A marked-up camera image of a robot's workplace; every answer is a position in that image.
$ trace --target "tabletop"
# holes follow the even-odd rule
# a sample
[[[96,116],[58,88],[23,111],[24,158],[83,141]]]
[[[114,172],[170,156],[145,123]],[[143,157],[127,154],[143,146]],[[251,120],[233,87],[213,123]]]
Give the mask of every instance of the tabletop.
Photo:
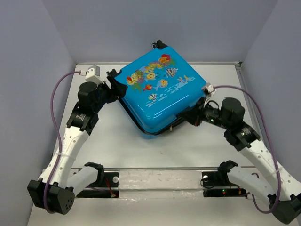
[[[87,70],[91,65],[77,65],[75,70]],[[101,78],[106,80],[106,72],[119,71],[125,64],[98,64]],[[207,82],[213,85],[234,85],[241,87],[234,64],[192,64]],[[66,122],[77,102],[83,76],[75,75],[72,80],[63,120]],[[212,98],[219,104],[225,97],[238,99],[246,109],[244,120],[252,125],[250,111],[242,92],[234,89],[218,89]],[[221,162],[233,160],[240,166],[252,164],[230,146],[223,137],[224,130],[202,123],[194,127],[188,123],[178,126],[155,139],[144,139],[141,131],[131,121],[119,102],[106,104],[98,114],[99,121],[91,136],[83,145],[74,162],[74,168],[81,168],[93,161],[105,168],[186,168],[217,167]]]

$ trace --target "gray wall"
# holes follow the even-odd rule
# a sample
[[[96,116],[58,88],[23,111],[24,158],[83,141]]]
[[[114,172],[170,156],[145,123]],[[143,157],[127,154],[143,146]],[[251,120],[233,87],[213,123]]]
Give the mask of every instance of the gray wall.
[[[52,88],[74,64],[40,0],[1,0],[0,31],[0,225],[25,226],[27,184],[54,147]],[[56,95],[59,121],[70,79]]]
[[[161,39],[188,61],[242,61],[277,0],[43,0],[76,62],[132,61]]]
[[[278,160],[301,181],[301,1],[279,0],[243,63]]]

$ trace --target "blue suitcase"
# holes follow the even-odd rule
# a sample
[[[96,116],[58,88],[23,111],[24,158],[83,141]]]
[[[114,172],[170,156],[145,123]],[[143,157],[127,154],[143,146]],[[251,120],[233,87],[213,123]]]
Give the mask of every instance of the blue suitcase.
[[[117,73],[107,72],[126,84],[121,104],[137,127],[151,138],[184,120],[177,114],[192,107],[205,94],[206,81],[170,46],[161,41],[153,50]]]

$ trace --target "robotic arm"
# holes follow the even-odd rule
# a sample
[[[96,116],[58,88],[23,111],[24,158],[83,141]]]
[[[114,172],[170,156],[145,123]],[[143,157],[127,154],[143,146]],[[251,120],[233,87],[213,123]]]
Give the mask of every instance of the robotic arm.
[[[234,183],[250,191],[261,199],[272,210],[273,215],[282,223],[289,224],[301,212],[301,183],[293,178],[278,162],[281,175],[281,193],[278,205],[276,202],[278,191],[277,172],[273,158],[264,142],[254,129],[243,121],[245,109],[234,98],[225,98],[222,106],[209,98],[215,92],[209,83],[203,87],[207,97],[202,97],[194,107],[188,108],[179,114],[190,124],[198,126],[202,121],[226,129],[224,137],[230,145],[245,156],[263,175],[266,182],[252,176],[233,161],[223,162],[219,168],[219,178]],[[217,108],[210,105],[214,102]]]
[[[83,169],[68,178],[71,167],[79,150],[91,135],[98,121],[98,112],[105,103],[111,103],[126,93],[127,86],[117,82],[114,77],[117,72],[113,70],[107,79],[111,83],[111,89],[100,80],[100,68],[92,66],[86,74],[87,82],[81,84],[76,103],[71,116],[67,122],[63,136],[63,148],[59,153],[54,153],[52,160],[40,175],[38,180],[31,180],[27,190],[36,207],[44,208],[44,189],[47,180],[51,178],[48,185],[47,205],[51,212],[67,214],[75,196],[85,187],[94,182],[101,183],[104,178],[104,170],[101,164],[88,162]]]

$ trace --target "orange fish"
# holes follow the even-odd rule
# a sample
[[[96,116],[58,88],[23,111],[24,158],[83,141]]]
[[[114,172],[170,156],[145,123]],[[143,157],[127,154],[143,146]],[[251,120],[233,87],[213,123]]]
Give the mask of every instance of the orange fish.
[[[146,91],[146,90],[151,90],[152,89],[152,85],[146,85],[145,88],[143,88],[143,91]]]

